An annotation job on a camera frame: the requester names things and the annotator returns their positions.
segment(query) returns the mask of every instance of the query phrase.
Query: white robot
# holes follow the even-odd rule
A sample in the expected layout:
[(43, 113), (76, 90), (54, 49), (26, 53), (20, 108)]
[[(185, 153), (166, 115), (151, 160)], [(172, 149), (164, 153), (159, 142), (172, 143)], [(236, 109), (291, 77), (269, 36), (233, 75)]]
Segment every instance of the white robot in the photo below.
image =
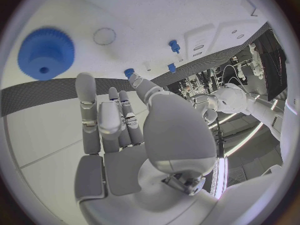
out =
[(217, 159), (208, 124), (218, 111), (251, 114), (280, 139), (283, 114), (232, 83), (187, 101), (136, 73), (129, 82), (149, 110), (143, 134), (125, 91), (110, 88), (110, 101), (97, 111), (95, 79), (76, 79), (87, 155), (77, 168), (75, 197), (91, 225), (205, 224), (218, 201), (202, 189)]

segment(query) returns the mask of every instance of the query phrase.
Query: blue knob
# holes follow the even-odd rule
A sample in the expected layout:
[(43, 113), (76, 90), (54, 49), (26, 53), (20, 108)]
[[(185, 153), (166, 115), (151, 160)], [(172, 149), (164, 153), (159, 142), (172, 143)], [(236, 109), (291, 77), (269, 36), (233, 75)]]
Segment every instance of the blue knob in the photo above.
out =
[(64, 32), (40, 28), (24, 39), (17, 61), (23, 73), (46, 81), (67, 71), (74, 62), (74, 53), (74, 44)]
[(126, 76), (128, 79), (130, 78), (130, 76), (131, 76), (134, 72), (135, 72), (135, 70), (134, 70), (133, 68), (129, 68), (129, 69), (126, 69), (126, 70), (124, 71), (125, 76)]
[(176, 73), (176, 66), (174, 65), (174, 63), (171, 63), (170, 65), (167, 66), (169, 68), (169, 71), (174, 74)]
[(178, 45), (176, 40), (172, 40), (169, 42), (169, 46), (171, 47), (172, 51), (174, 53), (178, 53), (179, 54), (179, 50), (180, 50), (180, 46)]

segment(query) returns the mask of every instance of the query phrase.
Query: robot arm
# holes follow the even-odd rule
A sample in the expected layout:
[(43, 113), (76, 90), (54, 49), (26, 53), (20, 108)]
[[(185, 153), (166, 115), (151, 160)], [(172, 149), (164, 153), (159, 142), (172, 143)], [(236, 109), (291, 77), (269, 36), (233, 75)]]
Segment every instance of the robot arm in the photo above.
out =
[(283, 113), (275, 112), (257, 102), (233, 83), (226, 83), (225, 87), (218, 89), (213, 95), (199, 94), (194, 96), (190, 98), (190, 102), (201, 112), (208, 124), (216, 119), (213, 111), (226, 114), (243, 113), (252, 115), (265, 124), (273, 136), (280, 140)]

